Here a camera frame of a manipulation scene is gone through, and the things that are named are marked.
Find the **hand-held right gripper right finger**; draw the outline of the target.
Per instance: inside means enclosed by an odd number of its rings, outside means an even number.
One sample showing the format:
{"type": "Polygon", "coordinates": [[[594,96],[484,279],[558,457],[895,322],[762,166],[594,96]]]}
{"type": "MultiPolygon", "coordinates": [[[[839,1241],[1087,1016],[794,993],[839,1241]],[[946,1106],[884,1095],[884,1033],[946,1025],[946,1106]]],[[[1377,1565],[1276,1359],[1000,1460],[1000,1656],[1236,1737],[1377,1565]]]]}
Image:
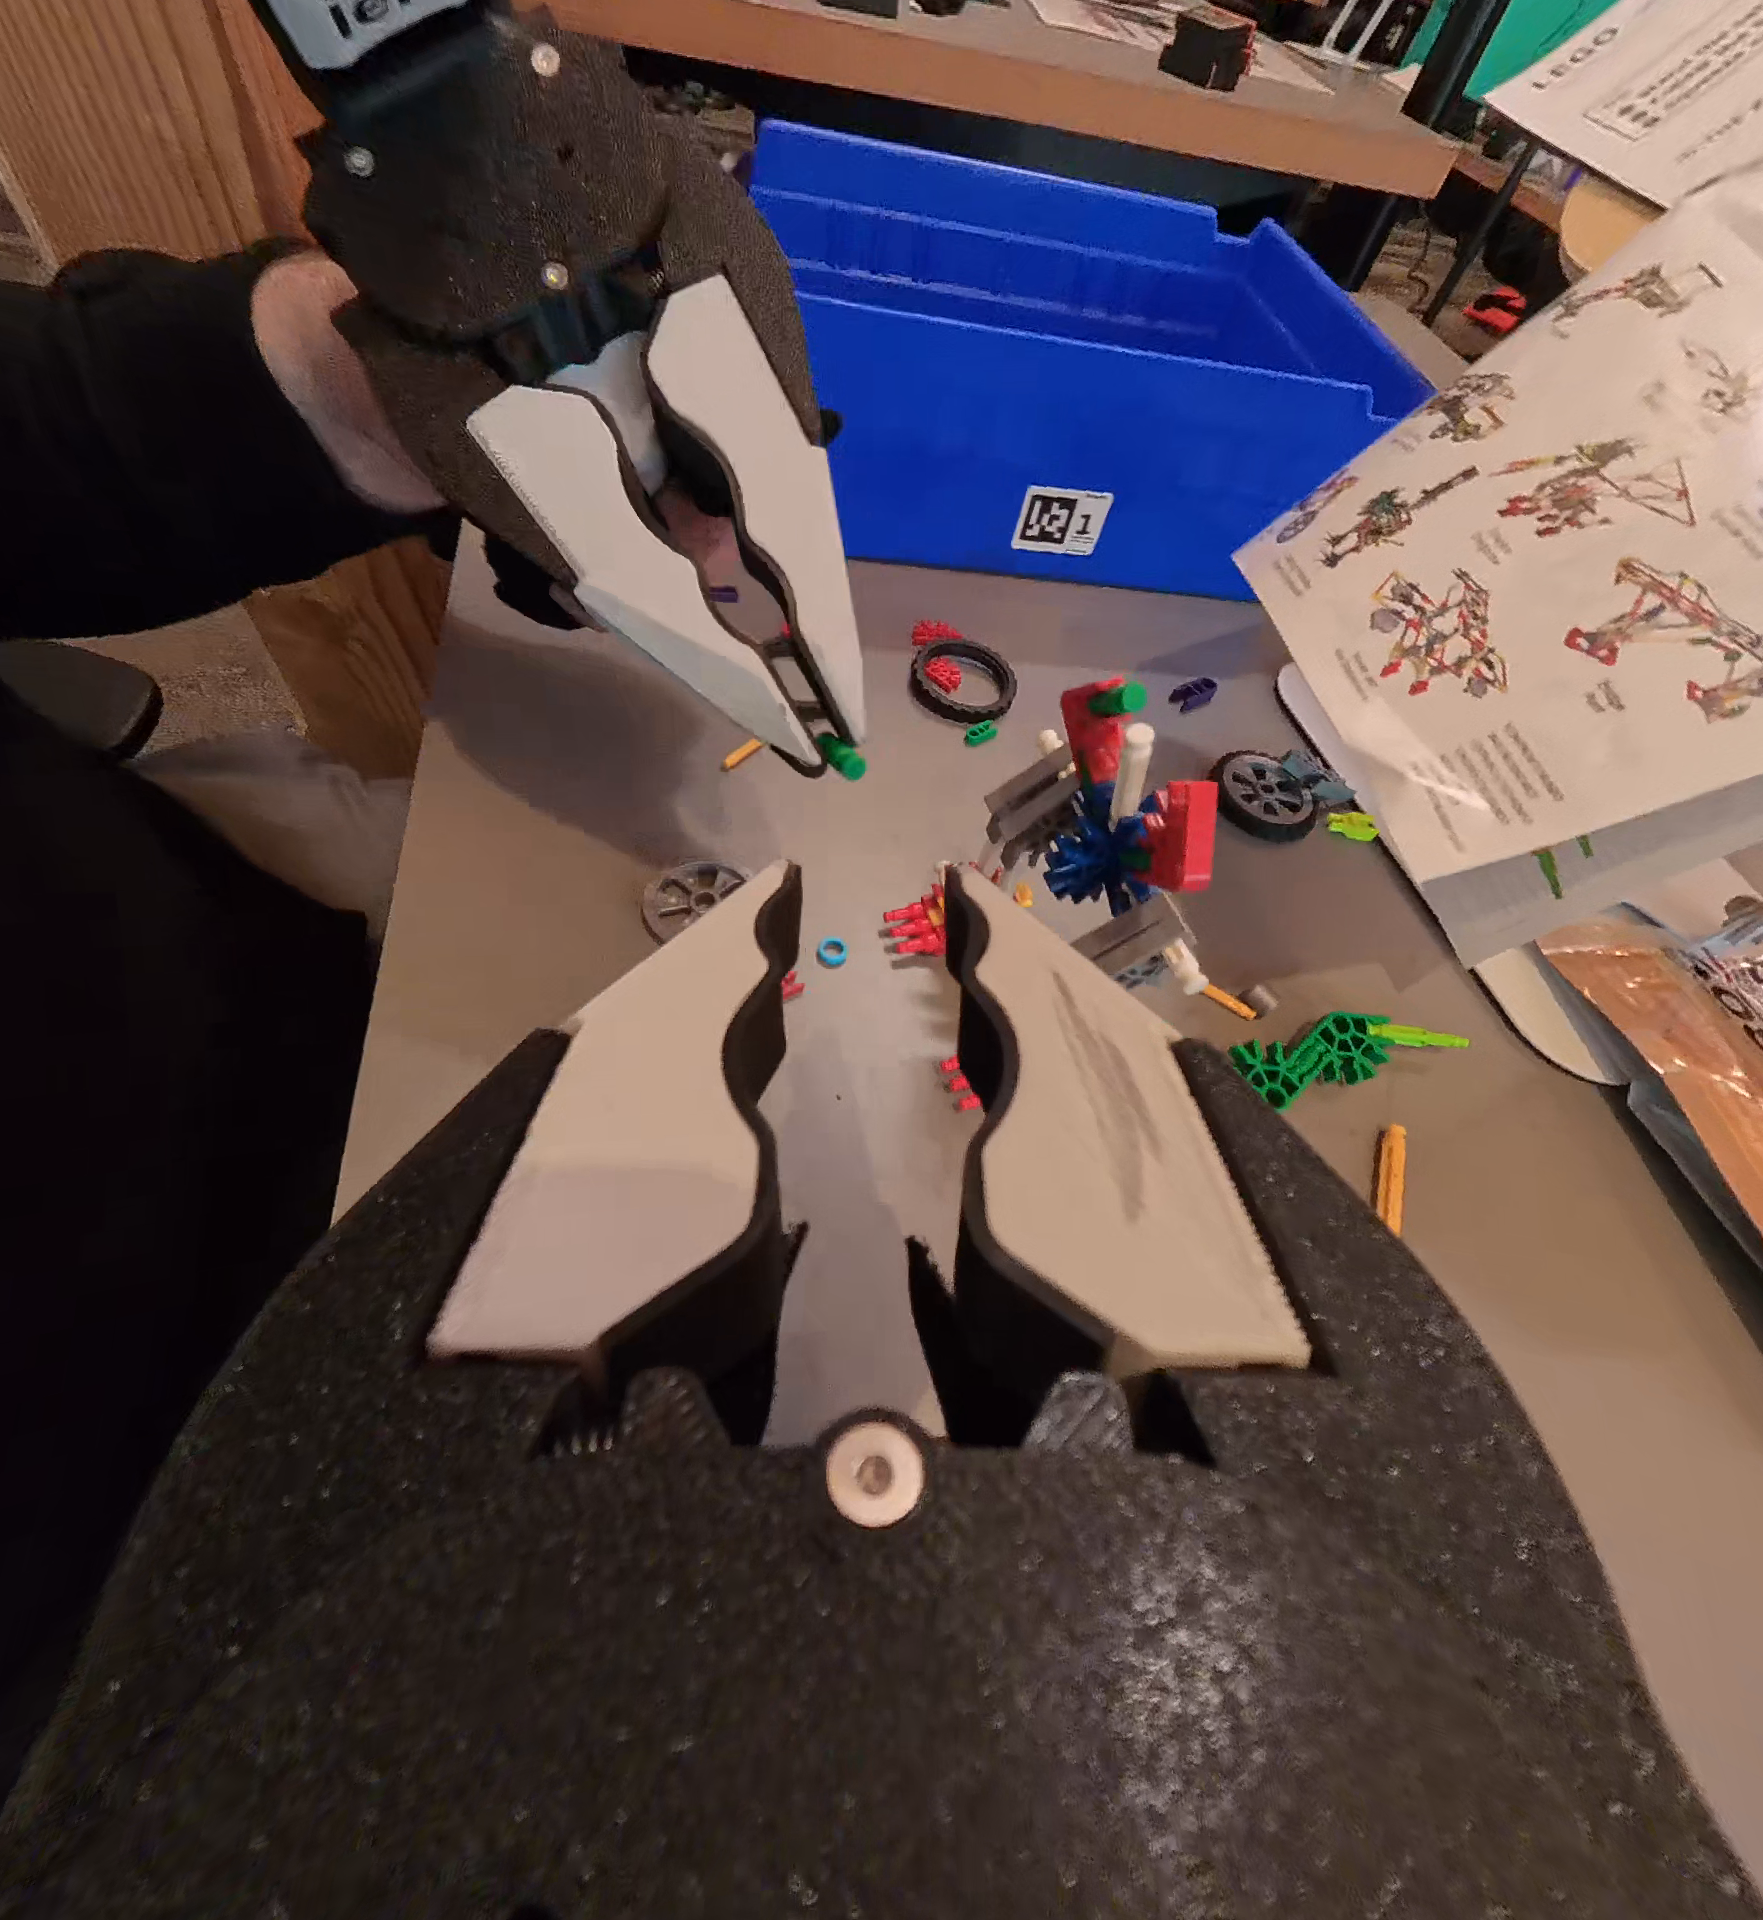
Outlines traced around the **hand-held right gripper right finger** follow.
{"type": "Polygon", "coordinates": [[[1236,1417],[1319,1378],[1271,1174],[1288,1131],[987,879],[946,879],[958,1065],[984,1101],[958,1253],[909,1253],[918,1419],[1015,1447],[1062,1378],[1116,1390],[1135,1447],[1244,1447],[1236,1417]]]}

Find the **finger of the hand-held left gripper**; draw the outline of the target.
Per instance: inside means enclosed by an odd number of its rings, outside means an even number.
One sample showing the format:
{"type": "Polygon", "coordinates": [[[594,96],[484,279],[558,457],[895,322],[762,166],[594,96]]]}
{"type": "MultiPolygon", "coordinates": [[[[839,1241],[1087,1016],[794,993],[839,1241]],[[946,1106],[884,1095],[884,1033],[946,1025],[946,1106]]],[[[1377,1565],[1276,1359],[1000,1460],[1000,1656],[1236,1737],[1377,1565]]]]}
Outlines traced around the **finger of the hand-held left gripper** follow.
{"type": "Polygon", "coordinates": [[[574,604],[610,638],[800,771],[829,766],[762,655],[713,616],[699,567],[643,519],[628,442],[594,396],[512,386],[466,418],[466,439],[557,545],[574,604]]]}
{"type": "Polygon", "coordinates": [[[666,296],[643,368],[658,418],[719,462],[738,548],[769,570],[829,732],[862,746],[870,681],[829,457],[810,439],[724,274],[666,296]]]}

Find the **multicolour construction toy model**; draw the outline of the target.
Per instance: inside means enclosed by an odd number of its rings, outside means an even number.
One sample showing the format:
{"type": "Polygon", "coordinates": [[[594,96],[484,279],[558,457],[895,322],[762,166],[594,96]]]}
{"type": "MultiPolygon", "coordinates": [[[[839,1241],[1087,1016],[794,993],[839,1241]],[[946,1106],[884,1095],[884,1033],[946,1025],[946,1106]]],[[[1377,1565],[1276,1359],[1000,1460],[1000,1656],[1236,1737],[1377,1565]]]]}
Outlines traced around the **multicolour construction toy model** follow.
{"type": "Polygon", "coordinates": [[[984,875],[1012,889],[1015,867],[1036,867],[1057,899],[1112,905],[1076,947],[1120,989],[1169,975],[1195,996],[1209,975],[1173,899],[1215,881],[1218,789],[1215,780],[1150,782],[1150,713],[1092,717],[1092,686],[1112,681],[1071,686],[1062,732],[1043,732],[1036,757],[984,794],[984,875]]]}

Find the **person's left hand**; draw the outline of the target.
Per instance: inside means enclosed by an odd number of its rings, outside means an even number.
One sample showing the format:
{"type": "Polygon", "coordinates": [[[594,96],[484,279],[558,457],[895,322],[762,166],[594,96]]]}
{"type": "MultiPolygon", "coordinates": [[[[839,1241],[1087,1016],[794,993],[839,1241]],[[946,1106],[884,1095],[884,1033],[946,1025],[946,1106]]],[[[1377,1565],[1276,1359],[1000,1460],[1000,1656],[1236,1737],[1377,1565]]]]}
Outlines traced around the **person's left hand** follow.
{"type": "Polygon", "coordinates": [[[250,344],[304,418],[336,477],[384,517],[437,517],[451,497],[424,477],[405,457],[389,409],[371,396],[371,379],[349,339],[342,337],[342,310],[349,303],[349,279],[311,247],[276,257],[250,296],[250,344]]]}

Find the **grey spoked wheel hub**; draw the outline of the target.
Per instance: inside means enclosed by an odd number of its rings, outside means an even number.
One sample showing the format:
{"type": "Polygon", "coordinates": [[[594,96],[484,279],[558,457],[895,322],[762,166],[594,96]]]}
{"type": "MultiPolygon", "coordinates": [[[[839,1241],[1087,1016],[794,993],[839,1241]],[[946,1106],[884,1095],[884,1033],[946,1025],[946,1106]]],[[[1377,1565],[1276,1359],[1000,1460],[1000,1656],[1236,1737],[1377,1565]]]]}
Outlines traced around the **grey spoked wheel hub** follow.
{"type": "Polygon", "coordinates": [[[748,875],[713,858],[688,858],[651,875],[638,905],[647,938],[668,946],[674,930],[699,928],[713,905],[724,905],[742,881],[748,875]]]}

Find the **blue plastic bin with tag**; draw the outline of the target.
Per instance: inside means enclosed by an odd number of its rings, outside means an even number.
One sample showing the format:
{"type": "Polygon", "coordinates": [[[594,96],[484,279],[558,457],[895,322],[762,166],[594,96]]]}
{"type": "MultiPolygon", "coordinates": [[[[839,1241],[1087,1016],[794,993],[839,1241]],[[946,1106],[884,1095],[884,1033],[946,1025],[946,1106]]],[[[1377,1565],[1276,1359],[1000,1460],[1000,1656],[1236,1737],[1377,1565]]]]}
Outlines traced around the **blue plastic bin with tag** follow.
{"type": "Polygon", "coordinates": [[[1431,386],[1288,232],[762,123],[848,559],[1252,599],[1236,552],[1431,386]]]}

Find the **black toy wheel grey hub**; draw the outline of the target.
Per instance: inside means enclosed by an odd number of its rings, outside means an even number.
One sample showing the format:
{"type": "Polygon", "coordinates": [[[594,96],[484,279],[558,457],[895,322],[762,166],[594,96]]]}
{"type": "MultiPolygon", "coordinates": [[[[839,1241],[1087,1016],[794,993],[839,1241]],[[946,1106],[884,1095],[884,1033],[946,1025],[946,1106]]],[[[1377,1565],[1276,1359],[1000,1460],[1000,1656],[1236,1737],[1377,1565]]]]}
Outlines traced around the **black toy wheel grey hub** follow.
{"type": "Polygon", "coordinates": [[[1265,752],[1229,752],[1215,764],[1218,819],[1265,846],[1299,846],[1326,801],[1307,780],[1297,780],[1277,757],[1265,752]]]}

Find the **long wooden desk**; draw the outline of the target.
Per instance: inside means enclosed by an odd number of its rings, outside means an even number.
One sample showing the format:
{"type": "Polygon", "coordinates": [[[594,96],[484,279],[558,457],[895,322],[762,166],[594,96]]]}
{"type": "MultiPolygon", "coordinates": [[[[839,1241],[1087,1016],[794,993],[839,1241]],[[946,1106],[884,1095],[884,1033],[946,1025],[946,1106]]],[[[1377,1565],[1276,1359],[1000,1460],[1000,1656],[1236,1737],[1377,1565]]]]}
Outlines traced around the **long wooden desk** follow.
{"type": "Polygon", "coordinates": [[[1284,83],[1271,56],[1218,96],[1166,75],[1150,48],[1051,29],[1032,7],[870,19],[813,0],[551,0],[551,19],[628,48],[1406,198],[1431,198],[1461,156],[1370,73],[1284,83]]]}

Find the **white booklet stand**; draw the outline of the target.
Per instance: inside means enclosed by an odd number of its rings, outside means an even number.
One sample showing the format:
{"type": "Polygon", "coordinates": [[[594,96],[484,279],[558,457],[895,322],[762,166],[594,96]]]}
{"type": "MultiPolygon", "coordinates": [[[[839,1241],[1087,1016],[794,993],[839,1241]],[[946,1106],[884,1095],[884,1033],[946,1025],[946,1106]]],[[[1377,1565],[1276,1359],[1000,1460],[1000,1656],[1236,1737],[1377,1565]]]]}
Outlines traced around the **white booklet stand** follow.
{"type": "MultiPolygon", "coordinates": [[[[1338,771],[1370,801],[1362,771],[1351,771],[1351,757],[1297,663],[1277,668],[1276,690],[1284,717],[1327,764],[1327,771],[1338,771]]],[[[1506,947],[1474,966],[1474,975],[1539,1060],[1585,1084],[1633,1084],[1639,1070],[1623,1065],[1623,1045],[1607,1023],[1592,1016],[1583,993],[1565,989],[1565,975],[1539,957],[1539,946],[1506,947]]]]}

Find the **small black box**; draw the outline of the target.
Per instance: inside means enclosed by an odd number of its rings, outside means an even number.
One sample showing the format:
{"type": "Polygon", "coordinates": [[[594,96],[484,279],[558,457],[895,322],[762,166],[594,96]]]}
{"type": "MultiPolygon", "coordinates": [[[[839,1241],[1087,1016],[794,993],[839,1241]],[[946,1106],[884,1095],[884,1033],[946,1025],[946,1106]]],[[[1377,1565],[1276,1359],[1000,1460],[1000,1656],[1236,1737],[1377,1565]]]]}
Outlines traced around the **small black box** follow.
{"type": "Polygon", "coordinates": [[[1258,21],[1244,10],[1195,0],[1173,10],[1173,29],[1159,48],[1159,73],[1185,90],[1236,96],[1243,75],[1252,73],[1252,48],[1258,48],[1258,21]]]}

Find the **orange toy packaging bag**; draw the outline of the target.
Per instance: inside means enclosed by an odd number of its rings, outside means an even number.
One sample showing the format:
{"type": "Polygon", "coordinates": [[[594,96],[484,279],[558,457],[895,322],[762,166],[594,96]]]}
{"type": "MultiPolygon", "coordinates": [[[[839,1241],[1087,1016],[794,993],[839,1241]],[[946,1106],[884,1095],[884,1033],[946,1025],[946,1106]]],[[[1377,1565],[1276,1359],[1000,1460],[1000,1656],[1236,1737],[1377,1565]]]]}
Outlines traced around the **orange toy packaging bag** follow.
{"type": "Polygon", "coordinates": [[[1633,1115],[1763,1270],[1763,946],[1578,923],[1541,961],[1623,1046],[1633,1115]]]}

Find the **open toy instruction booklet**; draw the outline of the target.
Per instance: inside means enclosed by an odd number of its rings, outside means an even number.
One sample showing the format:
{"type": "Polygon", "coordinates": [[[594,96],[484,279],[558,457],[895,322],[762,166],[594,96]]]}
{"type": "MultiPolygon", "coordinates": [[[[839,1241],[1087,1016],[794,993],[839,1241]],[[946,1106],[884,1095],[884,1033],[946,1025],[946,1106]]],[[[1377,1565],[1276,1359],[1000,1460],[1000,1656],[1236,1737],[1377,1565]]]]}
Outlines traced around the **open toy instruction booklet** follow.
{"type": "Polygon", "coordinates": [[[1763,846],[1763,166],[1236,567],[1464,966],[1763,846]]]}

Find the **round wooden stool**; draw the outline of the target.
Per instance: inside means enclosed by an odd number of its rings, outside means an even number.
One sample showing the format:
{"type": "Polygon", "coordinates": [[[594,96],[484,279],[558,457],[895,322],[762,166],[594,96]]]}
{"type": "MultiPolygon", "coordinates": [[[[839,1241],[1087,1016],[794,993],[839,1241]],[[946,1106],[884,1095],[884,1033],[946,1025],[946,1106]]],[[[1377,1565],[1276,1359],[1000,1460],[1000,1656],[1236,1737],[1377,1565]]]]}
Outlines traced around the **round wooden stool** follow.
{"type": "Polygon", "coordinates": [[[1601,173],[1571,182],[1571,193],[1562,203],[1562,268],[1565,268],[1565,279],[1601,268],[1654,221],[1664,221],[1659,203],[1650,203],[1601,173]]]}

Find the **white instruction sheet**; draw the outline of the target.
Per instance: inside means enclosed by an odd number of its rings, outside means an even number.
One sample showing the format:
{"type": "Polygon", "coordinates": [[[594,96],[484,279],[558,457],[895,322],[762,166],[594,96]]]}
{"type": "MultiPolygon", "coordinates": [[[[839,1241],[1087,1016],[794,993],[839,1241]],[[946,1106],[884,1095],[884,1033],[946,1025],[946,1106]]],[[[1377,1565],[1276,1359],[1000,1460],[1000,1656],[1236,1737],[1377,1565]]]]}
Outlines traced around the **white instruction sheet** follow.
{"type": "Polygon", "coordinates": [[[1763,0],[1639,0],[1489,96],[1489,111],[1643,203],[1763,166],[1763,0]]]}

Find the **wooden post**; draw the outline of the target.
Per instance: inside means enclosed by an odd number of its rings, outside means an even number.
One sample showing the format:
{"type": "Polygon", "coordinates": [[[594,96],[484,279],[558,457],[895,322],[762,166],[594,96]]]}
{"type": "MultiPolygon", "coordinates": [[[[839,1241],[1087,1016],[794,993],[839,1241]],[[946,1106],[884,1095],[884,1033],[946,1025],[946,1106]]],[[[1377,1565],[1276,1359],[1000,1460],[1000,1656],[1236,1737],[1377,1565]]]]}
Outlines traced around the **wooden post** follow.
{"type": "MultiPolygon", "coordinates": [[[[0,182],[48,263],[305,237],[318,111],[239,0],[0,0],[0,182]]],[[[248,599],[304,732],[413,780],[451,567],[424,540],[248,599]]]]}

